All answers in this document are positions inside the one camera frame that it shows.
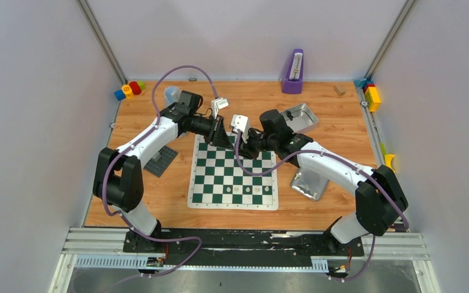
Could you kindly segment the green white chess mat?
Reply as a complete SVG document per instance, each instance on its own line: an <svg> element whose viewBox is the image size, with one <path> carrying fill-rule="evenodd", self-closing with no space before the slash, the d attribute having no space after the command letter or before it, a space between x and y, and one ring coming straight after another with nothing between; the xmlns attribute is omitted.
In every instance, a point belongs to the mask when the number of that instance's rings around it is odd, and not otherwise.
<svg viewBox="0 0 469 293"><path fill-rule="evenodd" d="M235 186L239 186L240 192L233 192ZM252 188L251 192L245 191L247 186ZM269 186L268 192L264 191L265 186ZM238 167L233 151L211 146L196 134L187 206L276 211L279 206L277 171L251 176Z"/></svg>

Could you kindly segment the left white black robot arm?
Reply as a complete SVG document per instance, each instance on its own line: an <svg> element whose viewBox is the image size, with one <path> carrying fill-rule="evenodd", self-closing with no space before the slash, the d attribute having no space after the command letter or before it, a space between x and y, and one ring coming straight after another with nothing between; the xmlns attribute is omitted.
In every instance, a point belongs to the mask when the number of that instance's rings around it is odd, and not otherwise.
<svg viewBox="0 0 469 293"><path fill-rule="evenodd" d="M225 130L224 117L212 113L206 117L197 111L202 96L182 91L177 101L160 110L152 124L128 143L103 148L97 159L92 193L101 199L104 209L122 215L132 230L140 234L139 244L148 252L162 246L161 225L145 203L143 169L168 143L191 132L205 142L225 149L233 144Z"/></svg>

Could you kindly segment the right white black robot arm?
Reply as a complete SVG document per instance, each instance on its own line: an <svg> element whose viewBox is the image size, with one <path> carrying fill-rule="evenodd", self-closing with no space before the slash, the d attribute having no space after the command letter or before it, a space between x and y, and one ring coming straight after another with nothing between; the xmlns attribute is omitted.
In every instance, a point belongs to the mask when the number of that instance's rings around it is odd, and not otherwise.
<svg viewBox="0 0 469 293"><path fill-rule="evenodd" d="M391 167L372 168L329 151L311 137L295 132L276 109L261 114L260 123L262 131L250 127L245 116L232 118L237 158L256 159L264 151L273 151L280 164L290 163L314 172L354 194L355 211L338 218L327 229L324 246L329 253L341 254L350 241L366 234L383 236L394 228L397 219L404 222L405 229L409 227L404 215L409 203Z"/></svg>

